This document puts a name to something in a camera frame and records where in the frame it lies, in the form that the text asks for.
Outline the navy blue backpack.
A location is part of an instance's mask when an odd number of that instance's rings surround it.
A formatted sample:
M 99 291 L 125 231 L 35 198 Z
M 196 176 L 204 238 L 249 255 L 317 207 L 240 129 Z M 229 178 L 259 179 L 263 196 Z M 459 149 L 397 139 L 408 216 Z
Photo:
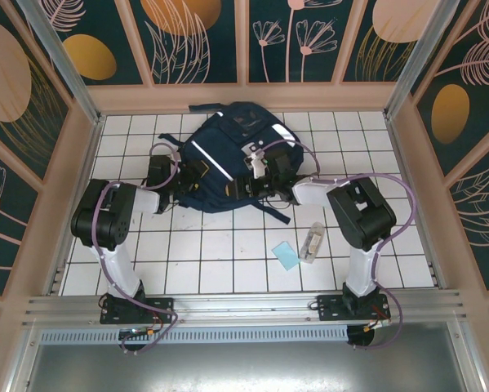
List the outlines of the navy blue backpack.
M 288 224 L 290 217 L 261 202 L 267 197 L 237 201 L 229 198 L 224 189 L 235 177 L 251 173 L 244 159 L 253 147 L 264 151 L 285 150 L 291 165 L 298 171 L 305 152 L 300 138 L 274 114 L 253 102 L 207 104 L 205 107 L 214 110 L 214 114 L 187 140 L 179 141 L 167 133 L 160 135 L 160 139 L 176 146 L 183 163 L 203 160 L 210 167 L 200 179 L 197 192 L 174 197 L 174 202 L 205 213 L 252 206 Z

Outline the light blue card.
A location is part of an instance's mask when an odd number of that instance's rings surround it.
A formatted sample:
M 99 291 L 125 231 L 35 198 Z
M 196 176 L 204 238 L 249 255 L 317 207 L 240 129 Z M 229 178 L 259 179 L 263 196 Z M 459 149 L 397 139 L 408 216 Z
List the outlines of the light blue card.
M 298 257 L 298 254 L 286 241 L 278 244 L 272 250 L 272 253 L 275 255 L 285 271 L 289 271 L 295 268 L 300 263 L 300 258 Z

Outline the small clear plastic case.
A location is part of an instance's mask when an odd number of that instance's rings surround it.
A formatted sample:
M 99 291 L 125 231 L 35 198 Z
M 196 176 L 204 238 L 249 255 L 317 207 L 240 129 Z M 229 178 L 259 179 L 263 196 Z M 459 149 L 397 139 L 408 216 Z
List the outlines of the small clear plastic case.
M 325 233 L 325 226 L 322 223 L 313 223 L 300 249 L 299 257 L 301 261 L 313 263 L 320 250 Z

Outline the metal side slide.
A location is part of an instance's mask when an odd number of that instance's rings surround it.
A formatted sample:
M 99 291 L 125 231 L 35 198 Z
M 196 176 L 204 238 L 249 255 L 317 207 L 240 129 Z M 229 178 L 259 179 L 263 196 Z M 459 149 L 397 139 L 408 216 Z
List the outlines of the metal side slide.
M 428 267 L 433 285 L 439 289 L 444 289 L 445 279 L 442 276 L 442 271 L 433 262 L 428 262 Z
M 56 267 L 47 291 L 48 296 L 60 296 L 60 294 L 62 293 L 67 266 L 68 262 L 63 261 L 61 265 L 58 265 Z

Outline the grey sheet metal panel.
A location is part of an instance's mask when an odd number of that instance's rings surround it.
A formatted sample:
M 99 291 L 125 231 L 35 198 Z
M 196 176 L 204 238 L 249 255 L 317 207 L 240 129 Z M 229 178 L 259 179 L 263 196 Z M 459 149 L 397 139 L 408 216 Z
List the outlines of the grey sheet metal panel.
M 26 392 L 473 392 L 447 328 L 410 324 L 382 350 L 344 342 L 43 345 Z

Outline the aluminium mounting rail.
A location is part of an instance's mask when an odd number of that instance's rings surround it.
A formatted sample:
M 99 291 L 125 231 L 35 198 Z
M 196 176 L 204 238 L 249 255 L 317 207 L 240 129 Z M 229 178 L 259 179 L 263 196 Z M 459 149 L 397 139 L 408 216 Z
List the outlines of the aluminium mounting rail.
M 397 289 L 405 323 L 465 319 L 457 290 Z M 228 327 L 316 324 L 310 309 L 315 292 L 174 295 L 179 327 Z M 29 299 L 20 321 L 28 327 L 99 327 L 98 296 L 38 296 Z

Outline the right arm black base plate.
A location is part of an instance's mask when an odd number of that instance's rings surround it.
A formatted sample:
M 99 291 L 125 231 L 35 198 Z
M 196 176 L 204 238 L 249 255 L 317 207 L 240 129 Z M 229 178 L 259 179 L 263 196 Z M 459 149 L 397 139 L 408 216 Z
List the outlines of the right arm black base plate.
M 367 300 L 354 301 L 343 294 L 317 296 L 320 321 L 371 321 L 390 319 L 387 296 L 377 293 Z

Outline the aluminium corner post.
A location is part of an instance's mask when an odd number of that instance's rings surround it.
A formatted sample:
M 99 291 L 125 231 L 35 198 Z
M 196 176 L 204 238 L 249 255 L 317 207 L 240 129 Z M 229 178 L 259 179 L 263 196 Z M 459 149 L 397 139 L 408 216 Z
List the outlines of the aluminium corner post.
M 409 59 L 403 67 L 391 96 L 384 108 L 385 120 L 391 123 L 398 114 L 411 87 L 426 66 L 435 47 L 451 22 L 460 0 L 439 0 Z
M 97 124 L 100 120 L 100 111 L 97 109 L 85 83 L 64 49 L 59 36 L 51 27 L 38 0 L 16 1 L 23 11 L 26 20 L 30 22 L 48 54 L 54 60 L 55 66 L 59 69 L 63 79 L 66 81 L 85 115 L 94 124 Z

